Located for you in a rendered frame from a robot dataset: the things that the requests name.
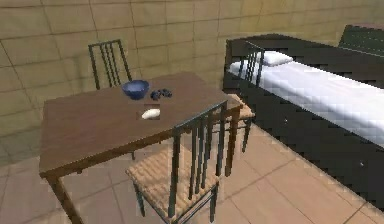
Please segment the white oval object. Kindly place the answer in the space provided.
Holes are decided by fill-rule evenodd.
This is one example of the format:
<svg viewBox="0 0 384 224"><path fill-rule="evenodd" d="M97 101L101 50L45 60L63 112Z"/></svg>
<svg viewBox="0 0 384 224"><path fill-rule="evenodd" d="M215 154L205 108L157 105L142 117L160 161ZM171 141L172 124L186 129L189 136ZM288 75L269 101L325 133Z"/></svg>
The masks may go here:
<svg viewBox="0 0 384 224"><path fill-rule="evenodd" d="M141 117L143 119L152 119L160 116L161 111L159 109L148 109L146 110Z"/></svg>

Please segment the dark green box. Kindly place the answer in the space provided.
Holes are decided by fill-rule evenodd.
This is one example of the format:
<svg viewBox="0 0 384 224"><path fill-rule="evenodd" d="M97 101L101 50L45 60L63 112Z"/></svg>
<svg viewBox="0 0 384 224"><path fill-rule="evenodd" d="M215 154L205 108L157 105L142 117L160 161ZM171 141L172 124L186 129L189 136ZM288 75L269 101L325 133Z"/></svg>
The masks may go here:
<svg viewBox="0 0 384 224"><path fill-rule="evenodd" d="M338 46L384 56L384 24L346 25Z"/></svg>

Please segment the dark blue lumpy object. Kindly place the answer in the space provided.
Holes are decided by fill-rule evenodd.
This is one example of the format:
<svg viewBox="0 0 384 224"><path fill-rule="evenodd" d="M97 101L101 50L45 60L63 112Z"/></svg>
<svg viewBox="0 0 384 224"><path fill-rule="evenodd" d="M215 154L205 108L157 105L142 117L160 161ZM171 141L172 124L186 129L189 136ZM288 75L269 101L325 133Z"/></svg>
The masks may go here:
<svg viewBox="0 0 384 224"><path fill-rule="evenodd" d="M159 100L161 97L170 98L172 96L172 92L168 89L159 89L155 90L150 94L150 98L152 100Z"/></svg>

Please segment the dark chair with woven seat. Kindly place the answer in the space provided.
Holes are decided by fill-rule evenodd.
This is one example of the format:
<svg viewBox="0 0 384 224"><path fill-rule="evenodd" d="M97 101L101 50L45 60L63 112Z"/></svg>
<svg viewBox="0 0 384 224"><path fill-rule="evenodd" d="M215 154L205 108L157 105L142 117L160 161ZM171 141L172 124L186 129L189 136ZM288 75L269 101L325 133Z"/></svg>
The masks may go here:
<svg viewBox="0 0 384 224"><path fill-rule="evenodd" d="M184 120L172 128L172 146L126 170L141 212L149 204L165 224L186 224L209 205L209 221L215 221L226 110L222 101Z"/></svg>
<svg viewBox="0 0 384 224"><path fill-rule="evenodd" d="M243 80L244 84L251 84L252 82L255 82L255 86L258 87L261 78L265 50L249 41L245 42L245 46L247 47L247 54L245 56L241 56L239 62L233 62L228 67L227 72L232 75L236 75L238 78ZM237 94L231 94L231 97L243 105L243 108L240 110L239 120L244 122L242 151L245 152L251 123L255 118L255 112L246 105L242 90L239 90Z"/></svg>
<svg viewBox="0 0 384 224"><path fill-rule="evenodd" d="M100 52L102 64L104 66L103 71L97 68L96 50ZM120 70L118 69L119 59L122 62L123 71L125 72L127 80L132 80L130 68L122 41L120 39L89 44L88 51L91 60L94 83L97 90L101 89L100 77L102 75L106 76L109 87L115 87L122 84Z"/></svg>

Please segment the brown wooden table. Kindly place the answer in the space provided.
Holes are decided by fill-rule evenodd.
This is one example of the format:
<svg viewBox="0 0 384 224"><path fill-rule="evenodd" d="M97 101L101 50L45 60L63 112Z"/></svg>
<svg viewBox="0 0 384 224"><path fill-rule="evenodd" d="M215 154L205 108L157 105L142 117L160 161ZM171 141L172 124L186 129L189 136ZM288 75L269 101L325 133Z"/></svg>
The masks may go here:
<svg viewBox="0 0 384 224"><path fill-rule="evenodd" d="M169 89L173 96L157 103L158 120L143 120L155 102L132 100L121 88L105 88L44 103L39 175L47 180L72 224L83 224L61 178L133 152L172 136L183 120L228 102L227 114L239 116L242 105L198 75L181 72L153 78L150 88Z"/></svg>

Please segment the blue bowl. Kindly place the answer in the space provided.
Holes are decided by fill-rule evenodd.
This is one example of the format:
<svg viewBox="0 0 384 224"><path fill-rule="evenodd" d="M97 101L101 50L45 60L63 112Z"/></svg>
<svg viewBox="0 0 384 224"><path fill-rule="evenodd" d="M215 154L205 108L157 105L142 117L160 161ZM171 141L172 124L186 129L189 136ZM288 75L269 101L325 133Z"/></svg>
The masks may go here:
<svg viewBox="0 0 384 224"><path fill-rule="evenodd" d="M133 100L142 99L149 90L149 83L145 80L132 80L122 85L122 91Z"/></svg>

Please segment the dark bed with white mattress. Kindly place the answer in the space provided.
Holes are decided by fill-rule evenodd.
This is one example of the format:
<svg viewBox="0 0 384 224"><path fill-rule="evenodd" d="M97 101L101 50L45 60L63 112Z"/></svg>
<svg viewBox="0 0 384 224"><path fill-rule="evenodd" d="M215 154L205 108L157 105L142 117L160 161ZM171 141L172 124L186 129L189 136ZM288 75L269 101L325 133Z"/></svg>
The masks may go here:
<svg viewBox="0 0 384 224"><path fill-rule="evenodd" d="M246 41L293 61L244 84L227 69ZM384 56L281 34L229 39L223 89L242 90L256 125L384 211Z"/></svg>

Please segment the white pillow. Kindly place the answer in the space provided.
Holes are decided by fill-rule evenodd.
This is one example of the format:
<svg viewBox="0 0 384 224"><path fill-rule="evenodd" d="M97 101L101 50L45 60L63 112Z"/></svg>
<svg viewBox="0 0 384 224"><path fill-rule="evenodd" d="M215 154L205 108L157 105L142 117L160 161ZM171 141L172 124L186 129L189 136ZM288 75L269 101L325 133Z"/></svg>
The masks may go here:
<svg viewBox="0 0 384 224"><path fill-rule="evenodd" d="M268 67L279 66L292 62L293 58L277 51L265 51L263 64Z"/></svg>

